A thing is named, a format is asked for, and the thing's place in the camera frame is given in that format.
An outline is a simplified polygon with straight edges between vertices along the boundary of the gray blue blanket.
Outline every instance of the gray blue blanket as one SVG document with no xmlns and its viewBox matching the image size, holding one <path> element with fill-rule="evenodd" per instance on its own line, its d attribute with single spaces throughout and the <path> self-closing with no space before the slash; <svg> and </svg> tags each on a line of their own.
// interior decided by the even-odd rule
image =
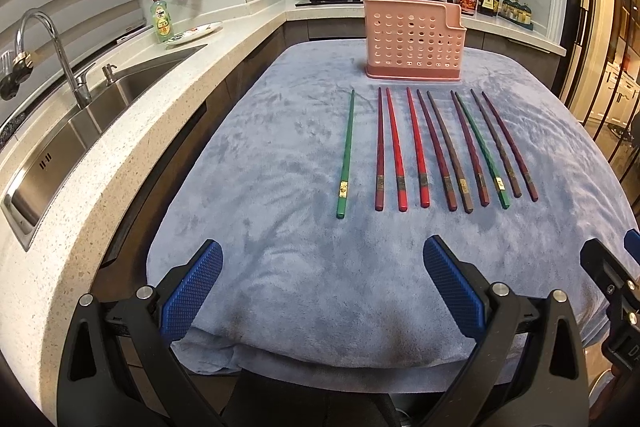
<svg viewBox="0 0 640 427">
<path fill-rule="evenodd" d="M 365 60 L 361 40 L 288 49 L 197 160 L 147 262 L 148 281 L 156 284 L 206 238 L 224 251 L 216 285 L 190 332 L 174 344 L 179 360 L 197 373 L 244 367 L 344 391 L 441 391 L 473 341 L 458 331 L 422 265 L 422 244 L 434 233 L 490 282 L 529 296 L 564 289 L 583 341 L 592 343 L 606 316 L 604 298 L 579 266 L 582 244 L 598 237 L 634 275 L 639 270 L 623 249 L 634 216 L 583 127 L 539 81 L 501 55 L 466 48 L 462 81 L 454 84 L 372 80 Z M 386 201 L 383 212 L 374 211 L 378 86 L 389 86 L 394 97 L 409 196 L 402 214 L 386 103 Z M 465 214 L 459 196 L 459 210 L 447 210 L 417 106 L 431 185 L 431 207 L 420 208 L 406 86 L 423 94 L 430 89 L 439 104 L 470 181 L 472 214 Z M 491 204 L 480 205 L 450 89 L 461 93 L 504 168 L 471 87 L 487 92 L 509 127 L 540 193 L 537 203 L 517 172 L 524 194 L 511 195 L 511 208 L 500 207 L 492 186 Z M 351 89 L 357 96 L 349 198 L 346 219 L 338 220 Z M 438 135 L 444 147 L 439 128 Z M 482 156 L 481 162 L 489 180 Z"/>
</svg>

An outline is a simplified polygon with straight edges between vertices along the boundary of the white plate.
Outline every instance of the white plate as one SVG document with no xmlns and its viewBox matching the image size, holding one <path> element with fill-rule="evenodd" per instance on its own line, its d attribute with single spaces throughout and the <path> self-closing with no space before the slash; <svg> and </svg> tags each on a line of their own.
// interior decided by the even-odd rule
<svg viewBox="0 0 640 427">
<path fill-rule="evenodd" d="M 209 35 L 210 33 L 213 33 L 220 28 L 222 28 L 222 22 L 212 22 L 211 24 L 205 24 L 204 26 L 197 26 L 185 32 L 174 35 L 167 42 L 165 42 L 165 44 L 167 45 L 167 47 L 186 44 L 187 42 L 191 42 L 196 39 L 202 38 L 205 35 Z"/>
</svg>

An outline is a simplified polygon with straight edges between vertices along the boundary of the metal screw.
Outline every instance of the metal screw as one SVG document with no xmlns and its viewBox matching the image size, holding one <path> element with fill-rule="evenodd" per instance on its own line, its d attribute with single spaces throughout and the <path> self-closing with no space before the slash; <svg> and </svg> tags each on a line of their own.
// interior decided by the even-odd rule
<svg viewBox="0 0 640 427">
<path fill-rule="evenodd" d="M 558 302 L 566 302 L 566 293 L 562 290 L 554 290 L 554 299 Z"/>
<path fill-rule="evenodd" d="M 81 306 L 88 306 L 94 301 L 94 296 L 91 293 L 85 293 L 81 298 L 78 299 L 78 304 Z"/>
<path fill-rule="evenodd" d="M 502 282 L 494 283 L 494 285 L 491 286 L 491 289 L 497 296 L 500 297 L 504 297 L 505 295 L 509 294 L 509 287 Z"/>
<path fill-rule="evenodd" d="M 154 289 L 151 286 L 142 286 L 138 288 L 136 292 L 136 297 L 138 299 L 148 299 L 151 295 L 154 294 Z"/>
</svg>

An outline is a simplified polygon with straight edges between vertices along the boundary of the kitchen sink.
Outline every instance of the kitchen sink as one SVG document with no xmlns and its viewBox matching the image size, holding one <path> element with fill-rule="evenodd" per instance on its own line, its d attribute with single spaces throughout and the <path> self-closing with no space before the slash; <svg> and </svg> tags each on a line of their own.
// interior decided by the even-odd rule
<svg viewBox="0 0 640 427">
<path fill-rule="evenodd" d="M 2 211 L 25 250 L 53 197 L 91 146 L 147 89 L 202 47 L 118 71 L 113 84 L 97 86 L 87 107 L 76 106 L 44 137 L 2 198 Z"/>
</svg>

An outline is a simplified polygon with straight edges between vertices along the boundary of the basket base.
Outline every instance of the basket base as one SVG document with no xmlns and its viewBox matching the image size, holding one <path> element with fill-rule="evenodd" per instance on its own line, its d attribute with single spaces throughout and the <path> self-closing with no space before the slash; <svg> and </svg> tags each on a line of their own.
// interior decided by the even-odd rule
<svg viewBox="0 0 640 427">
<path fill-rule="evenodd" d="M 394 68 L 389 66 L 371 66 L 365 68 L 370 78 L 389 80 L 417 80 L 422 82 L 459 82 L 460 70 L 440 70 L 428 68 Z"/>
</svg>

